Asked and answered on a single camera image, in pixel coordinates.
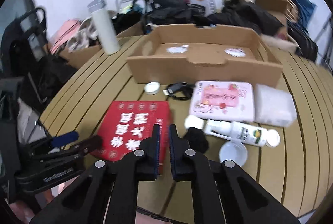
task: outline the wooden table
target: wooden table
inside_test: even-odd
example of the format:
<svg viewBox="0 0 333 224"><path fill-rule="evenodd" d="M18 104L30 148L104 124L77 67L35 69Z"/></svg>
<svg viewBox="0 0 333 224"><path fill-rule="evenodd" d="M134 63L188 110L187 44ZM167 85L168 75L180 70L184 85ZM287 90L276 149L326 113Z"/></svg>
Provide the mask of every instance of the wooden table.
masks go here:
<svg viewBox="0 0 333 224"><path fill-rule="evenodd" d="M76 130L80 140L89 137L96 133L113 100L167 100L179 136L185 134L189 101L164 96L165 86L156 95L145 94L144 84L136 84L126 65L126 57L140 39L142 36L119 39L119 52L108 56L101 50L76 72L40 117L51 135ZM243 168L295 216L300 216L319 206L333 181L333 77L303 58L273 51L284 67L277 88L292 93L298 120L289 128L274 128L281 137L274 149L246 145L249 157ZM207 139L206 156L219 161L218 151L225 141L213 136ZM92 156L86 157L87 165L94 161ZM172 180L169 152L164 164L164 174L157 181L139 183L138 206L194 223L190 182Z"/></svg>

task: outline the silver screw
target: silver screw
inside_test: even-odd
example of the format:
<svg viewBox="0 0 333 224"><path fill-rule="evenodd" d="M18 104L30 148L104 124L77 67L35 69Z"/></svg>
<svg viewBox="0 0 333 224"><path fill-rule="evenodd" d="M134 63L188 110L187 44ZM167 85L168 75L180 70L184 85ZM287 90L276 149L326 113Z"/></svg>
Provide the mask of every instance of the silver screw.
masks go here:
<svg viewBox="0 0 333 224"><path fill-rule="evenodd" d="M193 149L187 149L185 153L189 156L195 155L195 151Z"/></svg>
<svg viewBox="0 0 333 224"><path fill-rule="evenodd" d="M105 162L103 160L98 160L95 162L95 167L96 168L102 168L105 166Z"/></svg>
<svg viewBox="0 0 333 224"><path fill-rule="evenodd" d="M134 154L136 155L136 156L142 156L142 155L144 155L144 150L136 150L135 152L134 152Z"/></svg>
<svg viewBox="0 0 333 224"><path fill-rule="evenodd" d="M226 162L224 162L224 165L228 168L233 168L235 166L235 162L233 162L232 160L227 160Z"/></svg>

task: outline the pink bag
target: pink bag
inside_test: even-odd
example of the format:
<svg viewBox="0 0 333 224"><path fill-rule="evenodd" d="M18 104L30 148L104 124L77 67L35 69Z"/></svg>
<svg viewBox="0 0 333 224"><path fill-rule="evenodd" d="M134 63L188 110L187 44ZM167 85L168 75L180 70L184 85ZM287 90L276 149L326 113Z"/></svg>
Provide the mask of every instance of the pink bag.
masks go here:
<svg viewBox="0 0 333 224"><path fill-rule="evenodd" d="M54 54L62 45L65 45L72 36L74 36L79 27L81 22L79 19L70 19L67 20L57 32L52 35L49 43L51 44L50 53Z"/></svg>

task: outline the pink box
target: pink box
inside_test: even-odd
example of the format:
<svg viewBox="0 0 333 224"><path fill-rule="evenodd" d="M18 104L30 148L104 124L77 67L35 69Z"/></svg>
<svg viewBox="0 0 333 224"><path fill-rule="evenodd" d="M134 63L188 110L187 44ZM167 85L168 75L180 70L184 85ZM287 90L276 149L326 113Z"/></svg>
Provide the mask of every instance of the pink box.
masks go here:
<svg viewBox="0 0 333 224"><path fill-rule="evenodd" d="M254 121L253 88L246 82L199 81L191 99L190 115L222 121Z"/></svg>

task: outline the usb cable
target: usb cable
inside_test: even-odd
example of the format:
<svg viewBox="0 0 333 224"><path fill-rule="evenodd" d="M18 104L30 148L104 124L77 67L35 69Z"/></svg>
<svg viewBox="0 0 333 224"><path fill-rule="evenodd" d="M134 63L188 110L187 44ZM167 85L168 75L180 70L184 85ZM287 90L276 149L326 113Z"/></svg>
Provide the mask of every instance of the usb cable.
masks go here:
<svg viewBox="0 0 333 224"><path fill-rule="evenodd" d="M186 101L191 99L194 87L195 85L193 84L188 84L186 82L179 82L179 83L170 84L166 88L166 90L163 90L163 93L164 95L171 96L176 100ZM184 97L178 97L174 95L177 92L182 92L184 94Z"/></svg>

